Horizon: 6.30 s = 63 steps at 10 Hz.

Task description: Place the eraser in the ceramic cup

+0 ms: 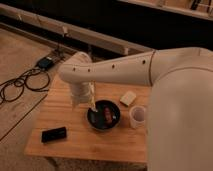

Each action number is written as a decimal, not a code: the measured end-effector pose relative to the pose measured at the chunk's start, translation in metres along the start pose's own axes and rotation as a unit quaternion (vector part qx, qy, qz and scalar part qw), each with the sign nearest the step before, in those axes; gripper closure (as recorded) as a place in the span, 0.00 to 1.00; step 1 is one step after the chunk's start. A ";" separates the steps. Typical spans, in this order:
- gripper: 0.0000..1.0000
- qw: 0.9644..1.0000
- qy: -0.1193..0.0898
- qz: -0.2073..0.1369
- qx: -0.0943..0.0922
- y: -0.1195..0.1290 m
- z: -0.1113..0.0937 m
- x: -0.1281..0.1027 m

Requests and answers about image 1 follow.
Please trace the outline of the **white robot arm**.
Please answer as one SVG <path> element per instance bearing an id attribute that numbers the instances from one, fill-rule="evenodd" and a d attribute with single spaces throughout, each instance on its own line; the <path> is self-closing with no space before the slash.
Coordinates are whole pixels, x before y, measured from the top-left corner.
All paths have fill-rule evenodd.
<path id="1" fill-rule="evenodd" d="M 74 99 L 93 81 L 149 86 L 148 171 L 213 171 L 212 50 L 155 50 L 96 63 L 77 52 L 59 76 Z"/>

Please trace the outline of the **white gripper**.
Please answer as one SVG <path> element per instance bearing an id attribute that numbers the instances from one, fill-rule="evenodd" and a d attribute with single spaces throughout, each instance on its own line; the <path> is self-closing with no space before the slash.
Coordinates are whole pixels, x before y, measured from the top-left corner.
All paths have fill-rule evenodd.
<path id="1" fill-rule="evenodd" d="M 95 86 L 92 82 L 71 84 L 70 85 L 72 106 L 88 103 L 93 112 L 98 112 L 95 104 Z"/>

